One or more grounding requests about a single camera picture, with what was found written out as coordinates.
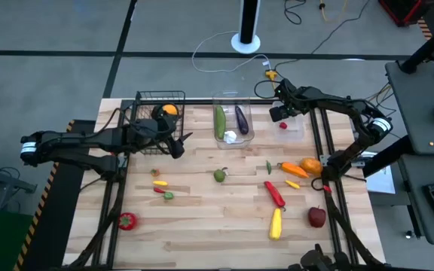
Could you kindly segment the red black crate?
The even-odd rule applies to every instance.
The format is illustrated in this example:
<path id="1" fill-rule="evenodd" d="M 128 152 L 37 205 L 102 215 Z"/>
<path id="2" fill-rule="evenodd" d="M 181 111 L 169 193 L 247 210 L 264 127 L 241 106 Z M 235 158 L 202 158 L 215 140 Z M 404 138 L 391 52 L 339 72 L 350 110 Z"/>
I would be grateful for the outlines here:
<path id="1" fill-rule="evenodd" d="M 398 26 L 424 24 L 424 15 L 434 0 L 377 0 L 390 19 Z"/>

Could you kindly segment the dark blurry object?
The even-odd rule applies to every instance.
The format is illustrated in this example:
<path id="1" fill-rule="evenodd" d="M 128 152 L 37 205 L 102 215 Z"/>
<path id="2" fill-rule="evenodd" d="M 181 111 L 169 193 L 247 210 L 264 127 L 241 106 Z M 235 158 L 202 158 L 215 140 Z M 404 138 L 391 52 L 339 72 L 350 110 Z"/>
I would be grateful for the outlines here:
<path id="1" fill-rule="evenodd" d="M 334 253 L 334 259 L 331 259 L 323 253 L 320 244 L 315 244 L 300 263 L 288 266 L 287 271 L 352 271 L 352 265 L 344 252 Z"/>

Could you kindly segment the dark red apple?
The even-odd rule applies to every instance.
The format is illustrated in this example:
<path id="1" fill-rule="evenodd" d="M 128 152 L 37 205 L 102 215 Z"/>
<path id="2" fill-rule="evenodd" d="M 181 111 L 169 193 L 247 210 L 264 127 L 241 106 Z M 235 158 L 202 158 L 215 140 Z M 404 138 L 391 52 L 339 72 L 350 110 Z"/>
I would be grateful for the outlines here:
<path id="1" fill-rule="evenodd" d="M 319 206 L 311 207 L 308 210 L 307 218 L 312 227 L 321 228 L 326 223 L 326 211 Z"/>

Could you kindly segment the green cucumber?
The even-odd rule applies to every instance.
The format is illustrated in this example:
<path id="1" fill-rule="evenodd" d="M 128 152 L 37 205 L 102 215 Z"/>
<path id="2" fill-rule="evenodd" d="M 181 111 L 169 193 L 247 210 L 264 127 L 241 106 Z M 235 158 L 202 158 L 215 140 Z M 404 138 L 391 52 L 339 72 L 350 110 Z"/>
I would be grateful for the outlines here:
<path id="1" fill-rule="evenodd" d="M 224 138 L 225 129 L 226 129 L 226 116 L 223 107 L 217 105 L 215 107 L 215 136 L 217 139 L 222 140 Z"/>

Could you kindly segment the black aluminium table frame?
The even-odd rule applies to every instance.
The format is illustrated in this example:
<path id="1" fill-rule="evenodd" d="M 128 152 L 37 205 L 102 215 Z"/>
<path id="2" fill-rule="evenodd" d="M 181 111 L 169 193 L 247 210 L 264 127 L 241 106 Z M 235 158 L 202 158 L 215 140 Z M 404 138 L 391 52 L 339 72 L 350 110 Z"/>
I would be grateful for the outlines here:
<path id="1" fill-rule="evenodd" d="M 285 269 L 297 263 L 315 244 L 326 254 L 341 249 L 358 261 L 344 233 L 326 223 L 309 225 L 307 211 L 324 207 L 319 183 L 298 179 L 300 189 L 285 180 L 294 176 L 273 168 L 266 160 L 298 163 L 305 157 L 327 154 L 348 146 L 353 135 L 345 115 L 315 111 L 304 117 L 304 138 L 278 142 L 272 132 L 266 104 L 253 100 L 255 137 L 246 148 L 219 149 L 213 136 L 212 100 L 190 99 L 183 122 L 192 132 L 185 154 L 177 160 L 164 155 L 134 154 L 124 187 L 124 212 L 139 220 L 134 230 L 110 229 L 102 241 L 97 263 L 107 269 Z M 229 175 L 218 183 L 213 173 L 228 167 Z M 151 175 L 158 169 L 160 175 Z M 166 181 L 168 186 L 153 185 Z M 269 238 L 270 221 L 278 208 L 264 182 L 271 182 L 286 205 L 282 233 Z M 158 187 L 174 195 L 165 200 Z"/>

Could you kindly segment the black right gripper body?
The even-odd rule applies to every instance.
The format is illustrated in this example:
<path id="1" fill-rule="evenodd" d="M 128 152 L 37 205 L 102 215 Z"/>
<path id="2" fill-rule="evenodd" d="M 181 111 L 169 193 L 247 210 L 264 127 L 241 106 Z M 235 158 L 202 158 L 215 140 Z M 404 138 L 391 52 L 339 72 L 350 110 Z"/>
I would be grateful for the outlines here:
<path id="1" fill-rule="evenodd" d="M 293 108 L 296 111 L 306 109 L 304 92 L 306 87 L 296 87 L 289 79 L 282 79 L 275 89 L 275 96 L 288 108 Z"/>

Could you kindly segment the purple eggplant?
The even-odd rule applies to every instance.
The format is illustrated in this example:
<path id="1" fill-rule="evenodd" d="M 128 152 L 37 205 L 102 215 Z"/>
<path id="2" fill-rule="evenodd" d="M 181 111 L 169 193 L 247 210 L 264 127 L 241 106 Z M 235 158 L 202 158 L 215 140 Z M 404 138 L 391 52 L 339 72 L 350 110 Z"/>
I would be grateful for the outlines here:
<path id="1" fill-rule="evenodd" d="M 247 135 L 249 133 L 249 124 L 242 109 L 238 105 L 235 106 L 235 114 L 240 133 Z"/>

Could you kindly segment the black hazard striped platform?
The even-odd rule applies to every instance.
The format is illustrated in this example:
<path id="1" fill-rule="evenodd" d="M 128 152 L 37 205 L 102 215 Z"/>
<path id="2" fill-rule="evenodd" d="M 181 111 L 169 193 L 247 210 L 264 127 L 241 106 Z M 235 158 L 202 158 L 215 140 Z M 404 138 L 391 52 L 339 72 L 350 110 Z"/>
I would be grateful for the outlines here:
<path id="1" fill-rule="evenodd" d="M 59 268 L 69 240 L 84 170 L 53 163 L 13 271 Z"/>

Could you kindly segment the black white pole round base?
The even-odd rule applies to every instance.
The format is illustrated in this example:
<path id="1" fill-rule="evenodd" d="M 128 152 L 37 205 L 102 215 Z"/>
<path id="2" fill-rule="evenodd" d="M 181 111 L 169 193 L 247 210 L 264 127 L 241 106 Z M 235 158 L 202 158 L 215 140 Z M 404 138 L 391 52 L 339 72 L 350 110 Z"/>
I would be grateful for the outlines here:
<path id="1" fill-rule="evenodd" d="M 261 0 L 240 0 L 240 27 L 231 39 L 231 46 L 241 54 L 255 53 L 261 46 L 257 36 Z"/>

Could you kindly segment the shallow clear plastic container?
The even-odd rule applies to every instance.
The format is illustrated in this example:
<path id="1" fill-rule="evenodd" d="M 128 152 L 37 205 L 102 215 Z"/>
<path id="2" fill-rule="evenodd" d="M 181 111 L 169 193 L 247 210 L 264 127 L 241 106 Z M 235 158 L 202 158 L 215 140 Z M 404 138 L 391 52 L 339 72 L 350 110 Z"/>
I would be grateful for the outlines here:
<path id="1" fill-rule="evenodd" d="M 279 124 L 285 122 L 287 129 L 280 129 Z M 272 123 L 272 132 L 278 142 L 293 143 L 299 142 L 304 138 L 304 117 L 299 114 L 289 116 L 288 118 L 276 123 Z"/>

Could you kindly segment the yellow squash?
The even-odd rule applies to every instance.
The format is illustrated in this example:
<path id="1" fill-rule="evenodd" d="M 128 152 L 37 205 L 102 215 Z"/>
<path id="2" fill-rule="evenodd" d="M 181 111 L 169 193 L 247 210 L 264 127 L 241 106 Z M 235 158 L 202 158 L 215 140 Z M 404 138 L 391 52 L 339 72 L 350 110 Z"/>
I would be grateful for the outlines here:
<path id="1" fill-rule="evenodd" d="M 278 240 L 282 233 L 282 210 L 280 208 L 274 209 L 270 221 L 269 238 L 272 240 Z"/>

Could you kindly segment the black diagonal pole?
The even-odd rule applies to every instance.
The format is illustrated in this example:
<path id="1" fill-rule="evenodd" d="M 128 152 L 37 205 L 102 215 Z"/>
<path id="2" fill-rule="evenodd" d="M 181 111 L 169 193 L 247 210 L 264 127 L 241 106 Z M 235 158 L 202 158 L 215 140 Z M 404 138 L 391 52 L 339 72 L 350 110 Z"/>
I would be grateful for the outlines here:
<path id="1" fill-rule="evenodd" d="M 406 74 L 414 73 L 417 66 L 420 65 L 426 58 L 434 52 L 434 36 L 431 37 L 423 46 L 421 46 L 413 55 L 406 61 L 399 62 L 399 68 Z"/>

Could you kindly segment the orange bell pepper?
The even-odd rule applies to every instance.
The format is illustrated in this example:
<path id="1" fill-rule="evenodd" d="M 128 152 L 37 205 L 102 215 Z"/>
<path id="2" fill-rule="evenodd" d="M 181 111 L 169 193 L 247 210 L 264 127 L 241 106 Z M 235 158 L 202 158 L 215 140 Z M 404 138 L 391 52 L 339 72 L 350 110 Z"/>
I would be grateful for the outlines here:
<path id="1" fill-rule="evenodd" d="M 319 160 L 315 158 L 306 157 L 300 162 L 300 167 L 307 173 L 314 176 L 321 176 L 322 174 L 322 164 Z"/>

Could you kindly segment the long red pepper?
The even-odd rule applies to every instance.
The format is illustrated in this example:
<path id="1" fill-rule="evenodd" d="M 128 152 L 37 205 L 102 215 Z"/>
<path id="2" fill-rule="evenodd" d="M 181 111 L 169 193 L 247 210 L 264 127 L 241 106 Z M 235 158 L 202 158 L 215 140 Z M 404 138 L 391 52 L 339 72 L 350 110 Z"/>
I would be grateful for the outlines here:
<path id="1" fill-rule="evenodd" d="M 284 208 L 286 205 L 285 200 L 282 198 L 280 192 L 277 190 L 277 188 L 269 181 L 265 181 L 264 185 L 269 192 L 272 200 L 276 204 L 278 208 Z"/>

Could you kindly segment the white paper sheet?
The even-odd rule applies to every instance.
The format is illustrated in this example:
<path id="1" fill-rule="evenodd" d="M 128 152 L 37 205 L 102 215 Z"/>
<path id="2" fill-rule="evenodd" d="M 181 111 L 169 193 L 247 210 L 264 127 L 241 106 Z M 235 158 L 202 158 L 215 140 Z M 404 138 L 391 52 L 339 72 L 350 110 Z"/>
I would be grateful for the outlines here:
<path id="1" fill-rule="evenodd" d="M 378 172 L 365 177 L 368 192 L 395 194 L 395 185 L 391 166 L 386 166 Z"/>

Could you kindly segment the red tomato green stem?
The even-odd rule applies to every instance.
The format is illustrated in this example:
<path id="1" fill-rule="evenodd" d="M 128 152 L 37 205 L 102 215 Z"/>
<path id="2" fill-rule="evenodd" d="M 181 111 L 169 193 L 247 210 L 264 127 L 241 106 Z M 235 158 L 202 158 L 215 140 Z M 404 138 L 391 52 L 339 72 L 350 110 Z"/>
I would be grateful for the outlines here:
<path id="1" fill-rule="evenodd" d="M 122 213 L 118 219 L 118 228 L 121 230 L 133 230 L 138 224 L 138 218 L 131 212 Z"/>

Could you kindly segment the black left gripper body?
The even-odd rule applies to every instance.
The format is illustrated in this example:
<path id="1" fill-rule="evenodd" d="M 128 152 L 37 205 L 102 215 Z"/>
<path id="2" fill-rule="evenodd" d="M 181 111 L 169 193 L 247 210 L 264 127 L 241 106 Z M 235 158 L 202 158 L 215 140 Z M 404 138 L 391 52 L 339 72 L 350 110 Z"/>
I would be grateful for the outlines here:
<path id="1" fill-rule="evenodd" d="M 168 148 L 169 139 L 174 139 L 173 133 L 175 130 L 159 132 L 146 126 L 132 126 L 129 129 L 128 150 L 140 151 L 153 146 L 159 148 L 161 143 L 164 143 Z"/>

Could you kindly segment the tall clear plastic bin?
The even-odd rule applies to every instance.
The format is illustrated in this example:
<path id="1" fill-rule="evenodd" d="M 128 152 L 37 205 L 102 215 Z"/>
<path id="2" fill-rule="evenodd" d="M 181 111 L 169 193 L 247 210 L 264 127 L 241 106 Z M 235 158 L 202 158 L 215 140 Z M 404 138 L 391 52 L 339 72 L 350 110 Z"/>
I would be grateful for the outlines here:
<path id="1" fill-rule="evenodd" d="M 226 116 L 226 129 L 225 131 L 232 130 L 237 134 L 237 141 L 234 144 L 228 145 L 223 139 L 217 139 L 215 136 L 215 107 L 220 105 L 223 107 L 225 116 Z M 235 114 L 235 106 L 238 105 L 249 124 L 249 133 L 247 135 L 243 135 L 240 133 L 236 114 Z M 213 93 L 212 96 L 212 112 L 213 112 L 213 133 L 216 145 L 219 149 L 235 149 L 235 148 L 246 148 L 250 142 L 255 137 L 255 132 L 252 125 L 252 109 L 251 102 L 249 97 L 241 96 L 237 91 L 221 91 Z"/>

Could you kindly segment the grey desk top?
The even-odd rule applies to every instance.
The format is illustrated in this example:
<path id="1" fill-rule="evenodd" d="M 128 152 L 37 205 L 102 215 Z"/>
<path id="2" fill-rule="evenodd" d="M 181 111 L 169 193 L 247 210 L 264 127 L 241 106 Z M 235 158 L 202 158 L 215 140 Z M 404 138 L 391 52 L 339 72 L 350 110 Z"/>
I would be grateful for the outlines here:
<path id="1" fill-rule="evenodd" d="M 419 65 L 412 74 L 397 62 L 385 69 L 414 152 L 434 155 L 434 62 Z"/>
<path id="2" fill-rule="evenodd" d="M 434 245 L 434 211 L 423 186 L 434 184 L 434 156 L 404 154 L 398 161 L 420 234 Z"/>

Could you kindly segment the grey metal stand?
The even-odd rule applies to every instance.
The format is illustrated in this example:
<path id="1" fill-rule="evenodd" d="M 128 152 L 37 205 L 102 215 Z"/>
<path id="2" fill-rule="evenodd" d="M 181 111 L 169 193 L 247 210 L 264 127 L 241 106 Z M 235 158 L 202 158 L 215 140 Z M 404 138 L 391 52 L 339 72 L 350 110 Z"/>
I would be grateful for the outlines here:
<path id="1" fill-rule="evenodd" d="M 20 171 L 14 167 L 4 166 L 0 168 L 0 209 L 6 209 L 9 202 L 20 191 L 34 193 L 36 184 L 30 184 L 20 179 Z"/>

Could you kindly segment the orange carrot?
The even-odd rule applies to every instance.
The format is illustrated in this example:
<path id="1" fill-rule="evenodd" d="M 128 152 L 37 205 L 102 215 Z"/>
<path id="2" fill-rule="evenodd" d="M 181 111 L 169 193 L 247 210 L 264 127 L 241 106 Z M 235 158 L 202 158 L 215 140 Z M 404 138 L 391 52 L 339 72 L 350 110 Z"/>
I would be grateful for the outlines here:
<path id="1" fill-rule="evenodd" d="M 279 168 L 281 170 L 283 170 L 284 172 L 287 172 L 291 175 L 298 176 L 299 178 L 308 178 L 309 177 L 309 175 L 307 174 L 307 172 L 304 169 L 302 169 L 300 166 L 297 166 L 294 163 L 282 162 L 282 163 L 278 163 L 277 165 L 279 166 Z"/>

